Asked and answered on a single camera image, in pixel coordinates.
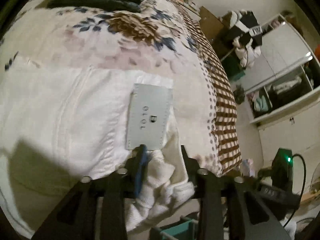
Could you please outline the brown cardboard box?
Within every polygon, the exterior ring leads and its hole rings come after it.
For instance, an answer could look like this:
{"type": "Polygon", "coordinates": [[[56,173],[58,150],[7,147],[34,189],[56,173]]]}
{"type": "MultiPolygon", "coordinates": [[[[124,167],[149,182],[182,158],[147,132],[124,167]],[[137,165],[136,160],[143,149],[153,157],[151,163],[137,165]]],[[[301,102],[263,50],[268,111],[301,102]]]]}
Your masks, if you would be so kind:
{"type": "Polygon", "coordinates": [[[223,23],[204,6],[200,7],[200,28],[210,44],[220,39],[228,30],[223,23]]]}

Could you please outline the clothes pile on chair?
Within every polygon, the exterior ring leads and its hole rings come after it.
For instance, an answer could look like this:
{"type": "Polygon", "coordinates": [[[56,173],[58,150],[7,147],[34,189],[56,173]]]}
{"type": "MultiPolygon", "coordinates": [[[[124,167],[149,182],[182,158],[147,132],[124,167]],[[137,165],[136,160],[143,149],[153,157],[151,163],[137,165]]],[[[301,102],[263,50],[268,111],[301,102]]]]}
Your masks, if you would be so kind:
{"type": "Polygon", "coordinates": [[[242,68],[252,68],[261,55],[263,31],[252,11],[231,10],[222,16],[221,22],[228,28],[223,37],[226,45],[232,45],[242,68]]]}

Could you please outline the dark slippers on floor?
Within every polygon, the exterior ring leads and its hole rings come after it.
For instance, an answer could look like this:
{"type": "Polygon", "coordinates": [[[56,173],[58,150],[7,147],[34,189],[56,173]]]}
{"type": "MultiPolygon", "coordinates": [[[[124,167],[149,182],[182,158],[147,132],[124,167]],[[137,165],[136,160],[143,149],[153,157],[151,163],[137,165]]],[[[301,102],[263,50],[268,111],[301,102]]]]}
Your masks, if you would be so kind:
{"type": "Polygon", "coordinates": [[[234,100],[237,105],[241,105],[245,101],[245,90],[242,85],[236,85],[236,89],[233,92],[234,100]]]}

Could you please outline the white wardrobe shelf unit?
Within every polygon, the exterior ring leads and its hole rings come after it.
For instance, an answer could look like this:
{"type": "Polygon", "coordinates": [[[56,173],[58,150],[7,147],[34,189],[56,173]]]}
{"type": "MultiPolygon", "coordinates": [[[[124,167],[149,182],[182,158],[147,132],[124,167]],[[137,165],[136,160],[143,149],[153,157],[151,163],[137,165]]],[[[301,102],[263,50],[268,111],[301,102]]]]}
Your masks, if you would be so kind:
{"type": "Polygon", "coordinates": [[[260,125],[319,90],[319,61],[281,14],[262,26],[261,54],[241,78],[249,122],[260,125]]]}

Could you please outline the white pants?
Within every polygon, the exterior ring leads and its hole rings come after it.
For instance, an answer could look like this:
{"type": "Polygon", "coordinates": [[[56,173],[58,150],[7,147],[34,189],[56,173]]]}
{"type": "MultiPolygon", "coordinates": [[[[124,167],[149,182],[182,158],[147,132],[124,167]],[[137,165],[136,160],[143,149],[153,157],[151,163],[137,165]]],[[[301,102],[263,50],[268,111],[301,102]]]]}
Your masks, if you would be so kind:
{"type": "Polygon", "coordinates": [[[102,178],[127,161],[136,84],[174,86],[141,70],[39,67],[22,57],[3,74],[1,208],[20,235],[32,237],[80,178],[102,178]]]}

